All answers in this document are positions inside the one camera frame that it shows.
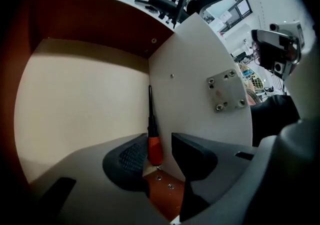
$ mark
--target metal bracket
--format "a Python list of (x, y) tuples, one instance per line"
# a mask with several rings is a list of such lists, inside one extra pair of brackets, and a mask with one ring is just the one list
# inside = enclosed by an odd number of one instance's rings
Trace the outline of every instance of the metal bracket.
[(231, 112), (248, 105), (243, 83), (234, 69), (208, 77), (206, 82), (215, 112)]

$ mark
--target black and orange screwdriver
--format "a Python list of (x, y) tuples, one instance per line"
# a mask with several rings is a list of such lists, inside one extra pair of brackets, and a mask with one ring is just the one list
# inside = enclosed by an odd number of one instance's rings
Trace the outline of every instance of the black and orange screwdriver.
[(151, 85), (149, 85), (148, 159), (153, 166), (160, 166), (163, 161), (163, 150), (154, 116)]

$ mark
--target cabinet door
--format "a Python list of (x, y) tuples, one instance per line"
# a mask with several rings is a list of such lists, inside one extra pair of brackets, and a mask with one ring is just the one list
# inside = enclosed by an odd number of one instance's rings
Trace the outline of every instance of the cabinet door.
[[(171, 154), (171, 133), (252, 145), (248, 103), (229, 112), (216, 112), (207, 83), (207, 78), (234, 69), (231, 55), (198, 14), (179, 25), (149, 58), (153, 103), (164, 152), (162, 167), (173, 176), (183, 179)], [(239, 91), (246, 96), (240, 80), (239, 84)]]

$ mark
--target screw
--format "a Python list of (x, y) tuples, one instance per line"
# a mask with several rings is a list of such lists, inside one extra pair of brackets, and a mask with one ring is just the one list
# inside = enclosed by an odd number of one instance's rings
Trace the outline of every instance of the screw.
[(241, 100), (239, 100), (239, 102), (238, 102), (238, 105), (239, 105), (240, 107), (243, 107), (245, 104), (246, 104), (246, 102), (245, 102), (244, 99), (241, 99)]
[(229, 76), (230, 76), (230, 77), (234, 77), (235, 75), (236, 75), (236, 73), (235, 73), (233, 70), (230, 70)]
[(218, 104), (217, 106), (215, 106), (215, 110), (216, 111), (222, 111), (224, 109), (224, 106), (222, 104)]
[(213, 84), (215, 82), (215, 79), (210, 77), (207, 79), (209, 84)]

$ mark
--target office chair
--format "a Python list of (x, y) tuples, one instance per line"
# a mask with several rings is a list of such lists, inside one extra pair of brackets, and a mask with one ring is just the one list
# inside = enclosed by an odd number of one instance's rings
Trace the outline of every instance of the office chair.
[(191, 0), (186, 6), (186, 10), (184, 10), (184, 7), (187, 0), (179, 0), (178, 4), (175, 3), (175, 0), (149, 0), (148, 2), (160, 11), (160, 17), (163, 18), (164, 15), (167, 15), (172, 20), (173, 28), (175, 28), (177, 22), (182, 23), (194, 13), (202, 16), (207, 8), (220, 1), (222, 0)]

